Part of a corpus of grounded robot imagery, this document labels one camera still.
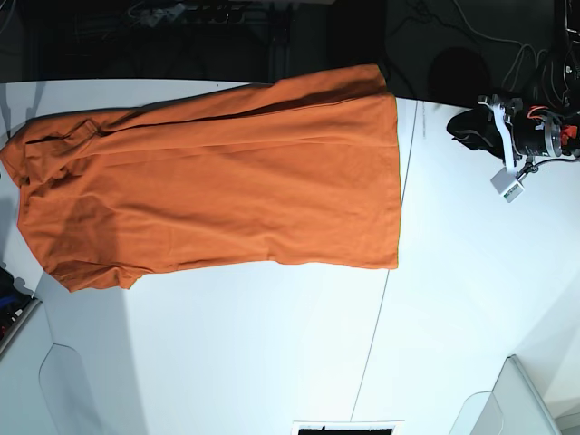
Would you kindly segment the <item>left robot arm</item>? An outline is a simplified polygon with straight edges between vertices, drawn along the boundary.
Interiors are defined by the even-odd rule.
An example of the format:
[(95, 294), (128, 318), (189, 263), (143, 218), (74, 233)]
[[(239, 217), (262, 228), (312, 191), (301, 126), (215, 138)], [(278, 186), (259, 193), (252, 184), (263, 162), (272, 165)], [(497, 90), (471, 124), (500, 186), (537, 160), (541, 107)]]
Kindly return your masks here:
[(447, 124), (452, 139), (483, 150), (518, 178), (549, 163), (579, 161), (579, 3), (554, 2), (549, 48), (499, 38), (473, 28), (461, 6), (459, 15), (476, 36), (515, 44), (518, 52), (500, 87)]

